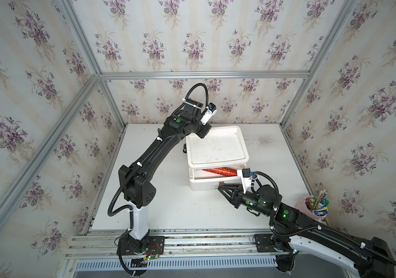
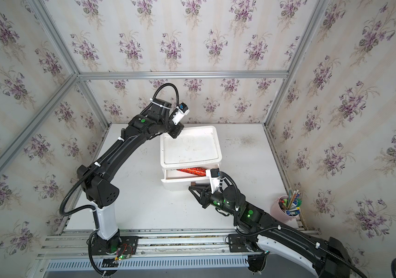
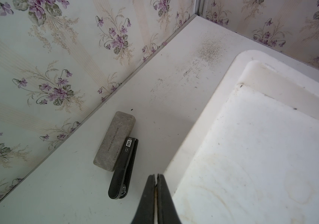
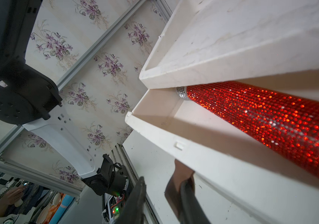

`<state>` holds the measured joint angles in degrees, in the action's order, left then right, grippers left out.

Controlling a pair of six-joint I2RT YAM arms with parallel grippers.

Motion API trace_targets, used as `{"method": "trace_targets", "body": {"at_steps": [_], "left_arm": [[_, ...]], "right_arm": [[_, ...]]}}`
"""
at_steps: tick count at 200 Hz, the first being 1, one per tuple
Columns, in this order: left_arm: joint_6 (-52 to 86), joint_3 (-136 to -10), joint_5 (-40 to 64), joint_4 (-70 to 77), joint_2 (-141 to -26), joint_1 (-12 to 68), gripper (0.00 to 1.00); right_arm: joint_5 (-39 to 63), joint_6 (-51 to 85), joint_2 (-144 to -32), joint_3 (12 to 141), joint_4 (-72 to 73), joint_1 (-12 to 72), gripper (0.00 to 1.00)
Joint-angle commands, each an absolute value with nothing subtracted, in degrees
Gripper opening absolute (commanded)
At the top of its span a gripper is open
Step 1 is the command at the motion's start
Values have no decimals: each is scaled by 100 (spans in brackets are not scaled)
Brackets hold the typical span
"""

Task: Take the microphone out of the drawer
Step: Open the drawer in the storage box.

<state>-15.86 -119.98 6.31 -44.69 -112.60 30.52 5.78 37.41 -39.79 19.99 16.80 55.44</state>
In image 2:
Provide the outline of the white plastic drawer cabinet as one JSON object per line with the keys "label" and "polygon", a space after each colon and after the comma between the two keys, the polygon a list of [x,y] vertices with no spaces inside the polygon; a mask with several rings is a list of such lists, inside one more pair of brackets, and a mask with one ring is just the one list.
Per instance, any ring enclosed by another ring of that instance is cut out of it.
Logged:
{"label": "white plastic drawer cabinet", "polygon": [[222,162],[218,132],[214,126],[185,127],[177,138],[160,137],[160,165],[163,170],[202,167]]}

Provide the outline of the white top drawer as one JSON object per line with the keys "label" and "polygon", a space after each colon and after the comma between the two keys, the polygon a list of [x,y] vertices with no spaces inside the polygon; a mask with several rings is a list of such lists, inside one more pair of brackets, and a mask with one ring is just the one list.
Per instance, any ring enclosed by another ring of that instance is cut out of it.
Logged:
{"label": "white top drawer", "polygon": [[192,183],[209,184],[209,178],[178,171],[177,169],[163,169],[161,179],[163,187],[168,191],[186,191]]}

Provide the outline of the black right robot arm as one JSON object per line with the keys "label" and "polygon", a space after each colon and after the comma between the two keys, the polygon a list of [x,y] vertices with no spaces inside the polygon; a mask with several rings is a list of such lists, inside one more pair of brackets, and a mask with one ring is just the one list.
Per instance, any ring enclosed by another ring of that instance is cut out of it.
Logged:
{"label": "black right robot arm", "polygon": [[212,176],[208,184],[191,184],[189,192],[202,208],[212,206],[219,214],[233,218],[235,233],[229,237],[236,240],[234,245],[255,253],[249,257],[251,272],[262,271],[266,257],[274,254],[303,267],[316,278],[348,278],[352,273],[365,277],[339,240],[322,240],[279,221],[246,201],[225,172]]}

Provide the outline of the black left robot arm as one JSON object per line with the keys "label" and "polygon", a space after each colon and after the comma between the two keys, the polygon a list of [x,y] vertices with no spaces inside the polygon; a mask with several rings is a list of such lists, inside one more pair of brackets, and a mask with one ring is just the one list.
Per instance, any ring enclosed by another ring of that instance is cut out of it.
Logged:
{"label": "black left robot arm", "polygon": [[[78,181],[61,202],[59,213],[63,217],[82,210],[93,213],[95,229],[87,242],[89,247],[100,246],[108,254],[120,250],[122,243],[114,205],[120,190],[112,184],[112,180],[142,144],[164,133],[175,139],[184,129],[181,120],[189,113],[189,108],[180,101],[172,106],[170,102],[158,98],[160,91],[166,87],[173,88],[176,98],[179,97],[178,88],[174,84],[162,84],[150,99],[149,105],[121,130],[116,142],[92,164],[77,169]],[[89,204],[67,210],[66,205],[78,188],[82,189]]]}

